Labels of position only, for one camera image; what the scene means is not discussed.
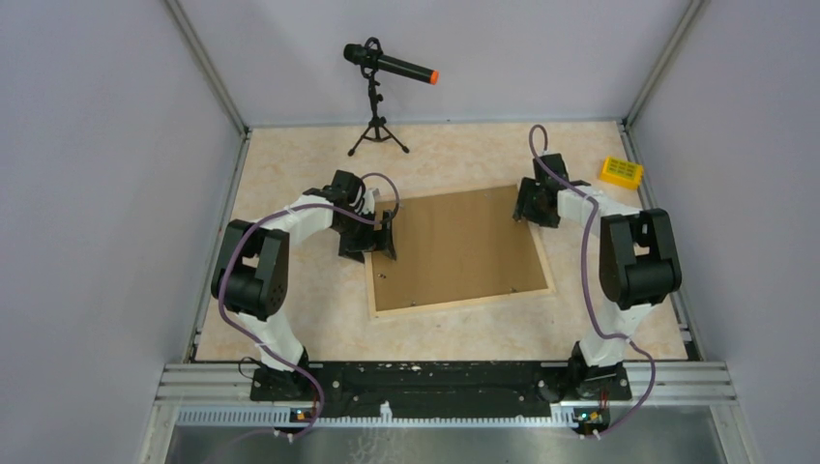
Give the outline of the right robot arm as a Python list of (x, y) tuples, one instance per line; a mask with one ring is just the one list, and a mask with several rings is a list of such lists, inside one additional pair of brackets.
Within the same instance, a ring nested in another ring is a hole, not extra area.
[(669, 214), (640, 210), (611, 199), (583, 181), (572, 181), (559, 154), (533, 160), (512, 217), (539, 227), (564, 221), (582, 226), (581, 279), (592, 329), (575, 343), (559, 399), (592, 398), (627, 386), (624, 355), (641, 322), (682, 283)]

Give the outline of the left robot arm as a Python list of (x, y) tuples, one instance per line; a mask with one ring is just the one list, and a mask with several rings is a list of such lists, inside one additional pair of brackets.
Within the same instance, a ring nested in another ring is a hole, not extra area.
[(333, 230), (338, 254), (361, 262), (379, 251), (396, 258), (392, 222), (400, 205), (376, 211), (376, 191), (351, 172), (339, 170), (322, 188), (266, 217), (231, 220), (223, 234), (211, 294), (221, 319), (260, 352), (254, 381), (276, 399), (323, 394), (308, 372), (308, 352), (282, 308), (288, 290), (290, 249), (312, 235)]

